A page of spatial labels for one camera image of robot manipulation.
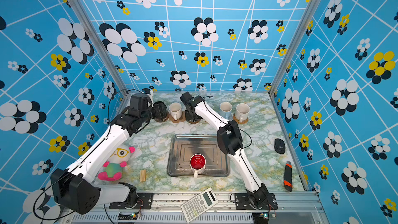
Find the cork paw print coaster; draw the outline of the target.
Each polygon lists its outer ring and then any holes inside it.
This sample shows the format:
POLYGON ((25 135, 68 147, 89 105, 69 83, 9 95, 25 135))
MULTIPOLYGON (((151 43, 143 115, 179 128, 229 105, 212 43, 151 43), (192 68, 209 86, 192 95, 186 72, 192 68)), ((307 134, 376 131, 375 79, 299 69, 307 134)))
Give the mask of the cork paw print coaster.
POLYGON ((175 120, 171 114, 169 114, 169 115, 170 115, 170 116, 169 116, 169 120, 170 120, 172 123, 185 122, 185 120, 186 120, 186 118, 185 118, 185 112, 182 112, 181 117, 180 117, 179 119, 177 119, 177 120, 175 120))

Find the cream mug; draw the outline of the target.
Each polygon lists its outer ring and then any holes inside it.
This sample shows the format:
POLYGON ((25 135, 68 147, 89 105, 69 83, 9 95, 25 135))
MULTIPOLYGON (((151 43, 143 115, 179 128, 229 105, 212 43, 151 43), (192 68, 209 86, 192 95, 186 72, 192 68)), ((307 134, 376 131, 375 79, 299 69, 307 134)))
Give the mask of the cream mug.
POLYGON ((249 105, 245 103, 240 103, 236 106, 236 111, 234 115, 236 116, 236 118, 239 119, 239 121, 243 121, 248 117, 249 113, 250 113, 249 105))
POLYGON ((175 102, 169 106, 170 116, 174 121, 179 120, 182 117, 182 106, 180 103, 175 102))

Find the black metal cup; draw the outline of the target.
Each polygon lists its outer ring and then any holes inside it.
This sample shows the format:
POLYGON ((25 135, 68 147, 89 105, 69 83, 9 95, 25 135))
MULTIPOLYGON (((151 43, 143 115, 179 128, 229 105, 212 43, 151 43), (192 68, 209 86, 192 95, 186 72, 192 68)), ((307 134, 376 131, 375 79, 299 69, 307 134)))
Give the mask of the black metal cup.
POLYGON ((158 101, 158 102, 154 103, 153 111, 154 111, 154 119, 155 118, 164 118, 167 115, 169 115, 169 111, 167 109, 167 106, 165 105, 164 102, 161 102, 161 101, 158 101))

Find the brown wooden round coaster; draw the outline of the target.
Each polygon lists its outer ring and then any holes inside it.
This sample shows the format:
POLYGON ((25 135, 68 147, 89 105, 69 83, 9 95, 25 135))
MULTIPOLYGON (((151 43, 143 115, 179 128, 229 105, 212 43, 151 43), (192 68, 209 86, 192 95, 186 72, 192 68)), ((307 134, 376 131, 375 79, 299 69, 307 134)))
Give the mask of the brown wooden round coaster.
POLYGON ((191 117, 186 117, 186 121, 190 124, 197 124, 202 120, 201 117, 197 117, 197 118, 191 118, 191 117))

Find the dark brown round coaster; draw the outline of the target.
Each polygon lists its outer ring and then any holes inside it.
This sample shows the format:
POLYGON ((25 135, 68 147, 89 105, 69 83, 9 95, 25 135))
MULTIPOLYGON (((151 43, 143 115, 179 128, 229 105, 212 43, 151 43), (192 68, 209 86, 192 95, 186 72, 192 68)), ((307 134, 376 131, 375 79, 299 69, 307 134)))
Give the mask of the dark brown round coaster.
POLYGON ((160 122, 160 123, 162 123, 162 122, 166 122, 166 121, 168 121, 169 120, 169 118, 170 118, 170 115, 167 115, 166 117, 164 117, 164 118, 155 118, 154 120, 156 121, 156 122, 160 122))

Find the light blue handled mug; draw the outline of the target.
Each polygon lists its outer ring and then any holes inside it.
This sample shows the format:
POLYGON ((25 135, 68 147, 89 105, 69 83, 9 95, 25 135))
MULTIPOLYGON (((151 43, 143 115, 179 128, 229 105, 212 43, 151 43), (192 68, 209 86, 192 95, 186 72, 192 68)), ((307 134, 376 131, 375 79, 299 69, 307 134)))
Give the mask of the light blue handled mug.
POLYGON ((230 102, 222 102, 220 104, 220 115, 227 120, 232 120, 232 109, 233 106, 230 102))

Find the tan wicker round coaster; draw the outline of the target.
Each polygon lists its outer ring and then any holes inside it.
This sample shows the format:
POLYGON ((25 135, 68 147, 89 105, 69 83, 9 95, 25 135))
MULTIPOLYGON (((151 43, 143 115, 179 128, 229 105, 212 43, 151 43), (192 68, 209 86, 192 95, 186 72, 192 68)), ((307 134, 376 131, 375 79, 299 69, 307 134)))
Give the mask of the tan wicker round coaster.
POLYGON ((246 119, 244 119, 243 121, 239 121, 238 118, 236 118, 235 115, 233 115, 233 120, 235 120, 238 124, 246 124, 249 120, 249 118, 247 117, 246 119))

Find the red interior mug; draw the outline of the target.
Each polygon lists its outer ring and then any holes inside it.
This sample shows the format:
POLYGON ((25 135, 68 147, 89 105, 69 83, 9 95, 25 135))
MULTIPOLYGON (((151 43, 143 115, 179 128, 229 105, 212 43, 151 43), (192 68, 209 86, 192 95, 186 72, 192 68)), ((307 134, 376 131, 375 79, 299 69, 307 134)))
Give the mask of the red interior mug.
POLYGON ((202 154, 197 153, 190 158, 190 167, 194 174, 194 179, 197 179, 200 174, 204 173, 206 170, 205 166, 206 159, 202 154))

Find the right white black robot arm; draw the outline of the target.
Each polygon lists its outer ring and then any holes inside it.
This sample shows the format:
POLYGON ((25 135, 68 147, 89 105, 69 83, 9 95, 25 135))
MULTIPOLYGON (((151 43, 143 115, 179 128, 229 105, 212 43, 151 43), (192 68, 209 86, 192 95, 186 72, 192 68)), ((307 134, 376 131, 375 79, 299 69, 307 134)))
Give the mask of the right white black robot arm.
POLYGON ((180 97, 186 107, 189 120, 204 119, 217 131, 219 149, 234 162, 244 182, 249 202, 254 208, 262 208, 273 203, 271 194, 262 180, 256 175, 245 154, 243 138, 236 121, 227 120, 213 110, 201 96, 193 97, 185 92, 180 97))

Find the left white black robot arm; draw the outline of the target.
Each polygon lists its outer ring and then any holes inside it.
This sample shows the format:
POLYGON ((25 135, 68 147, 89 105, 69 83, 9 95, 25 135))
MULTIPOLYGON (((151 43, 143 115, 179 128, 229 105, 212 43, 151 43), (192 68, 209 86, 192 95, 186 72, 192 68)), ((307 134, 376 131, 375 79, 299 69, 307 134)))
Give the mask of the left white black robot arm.
POLYGON ((153 101, 153 91, 145 88, 131 95, 125 107, 111 122, 105 133, 89 150, 66 169, 51 175, 54 201, 79 214, 90 212, 97 205, 124 203, 134 207, 138 202, 136 187, 128 183, 95 186, 93 181, 108 159, 132 135, 143 130, 152 119, 165 119, 167 107, 153 101))

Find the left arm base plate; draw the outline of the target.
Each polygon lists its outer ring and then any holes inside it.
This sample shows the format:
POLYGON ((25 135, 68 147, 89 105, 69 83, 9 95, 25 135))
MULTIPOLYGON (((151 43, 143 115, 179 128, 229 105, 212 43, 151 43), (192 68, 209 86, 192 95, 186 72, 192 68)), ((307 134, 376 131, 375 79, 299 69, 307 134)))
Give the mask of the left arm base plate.
POLYGON ((132 201, 113 202, 109 204, 110 209, 151 209, 153 202, 153 193, 135 193, 132 201))

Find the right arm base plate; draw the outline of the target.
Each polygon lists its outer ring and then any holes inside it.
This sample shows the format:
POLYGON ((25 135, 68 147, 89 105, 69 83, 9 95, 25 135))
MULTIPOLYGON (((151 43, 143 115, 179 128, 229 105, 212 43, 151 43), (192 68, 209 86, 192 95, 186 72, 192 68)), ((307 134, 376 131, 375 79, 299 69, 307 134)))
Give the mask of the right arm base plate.
POLYGON ((278 210, 278 204, 273 193, 269 193, 261 207, 254 207, 249 201, 247 193, 235 193, 235 207, 237 210, 278 210))

